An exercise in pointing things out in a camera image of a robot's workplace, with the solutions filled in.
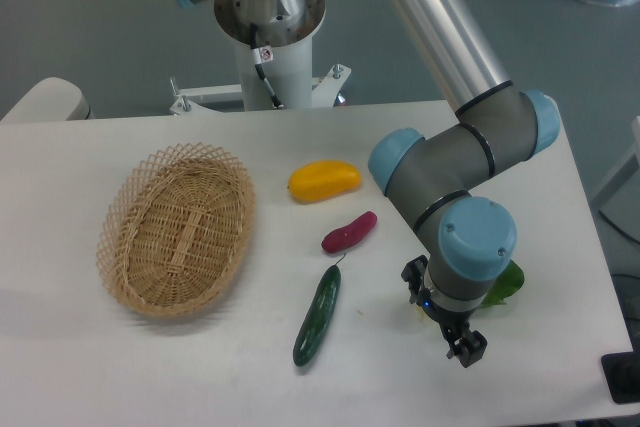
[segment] cable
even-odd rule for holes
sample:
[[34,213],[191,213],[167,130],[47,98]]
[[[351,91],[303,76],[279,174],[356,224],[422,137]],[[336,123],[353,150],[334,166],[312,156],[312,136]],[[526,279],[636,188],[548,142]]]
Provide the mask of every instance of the cable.
[[627,279],[640,280],[640,276],[632,274],[611,274],[611,277],[626,277]]
[[[253,52],[256,52],[258,49],[258,41],[257,41],[258,26],[252,23],[250,27],[251,27],[250,47]],[[273,87],[271,86],[271,82],[269,82],[269,79],[267,79],[267,76],[264,73],[264,69],[262,68],[262,62],[260,60],[259,55],[257,56],[257,58],[254,59],[254,63],[256,67],[256,72],[258,73],[258,77],[260,77],[260,80],[264,82],[264,85],[267,88],[267,92],[269,93],[269,97],[271,97],[271,102],[273,102],[273,108],[284,109],[284,104],[280,101],[280,99],[276,95],[275,91],[273,90]]]
[[627,239],[629,242],[632,242],[636,245],[640,245],[640,240],[636,239],[635,237],[632,237],[631,235],[627,234],[624,230],[622,230],[620,227],[618,227],[609,217],[606,216],[604,212],[602,212],[602,210],[598,210],[598,214],[600,214],[600,217],[602,217],[602,220],[604,220],[609,227],[611,227],[613,230],[618,232],[622,237]]

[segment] yellow pepper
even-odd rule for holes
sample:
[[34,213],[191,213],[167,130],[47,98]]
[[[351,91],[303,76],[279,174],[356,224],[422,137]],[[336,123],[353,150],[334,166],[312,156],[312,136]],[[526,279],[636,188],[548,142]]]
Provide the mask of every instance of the yellow pepper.
[[319,202],[358,188],[362,178],[353,165],[340,160],[319,160],[289,177],[289,192],[300,202]]

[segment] purple sweet potato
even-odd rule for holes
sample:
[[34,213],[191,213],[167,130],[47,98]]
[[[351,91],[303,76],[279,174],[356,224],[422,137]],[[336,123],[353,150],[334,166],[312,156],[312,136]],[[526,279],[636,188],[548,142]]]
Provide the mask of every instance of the purple sweet potato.
[[365,212],[349,225],[336,229],[324,238],[322,248],[329,254],[336,254],[359,244],[376,225],[378,217],[373,212]]

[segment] woven basket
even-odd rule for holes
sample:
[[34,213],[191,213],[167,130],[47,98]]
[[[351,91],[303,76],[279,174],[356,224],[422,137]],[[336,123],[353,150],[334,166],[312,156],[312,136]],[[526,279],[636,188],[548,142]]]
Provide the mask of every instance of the woven basket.
[[142,314],[203,307],[235,274],[254,207],[249,173],[223,149],[187,144],[151,155],[109,207],[98,245],[104,286]]

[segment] cucumber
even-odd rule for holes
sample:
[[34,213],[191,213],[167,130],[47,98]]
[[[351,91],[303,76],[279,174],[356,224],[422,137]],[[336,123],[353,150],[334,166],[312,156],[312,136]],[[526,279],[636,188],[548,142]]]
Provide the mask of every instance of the cucumber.
[[340,269],[332,265],[320,279],[316,295],[293,346],[293,363],[306,365],[316,354],[327,332],[340,291]]

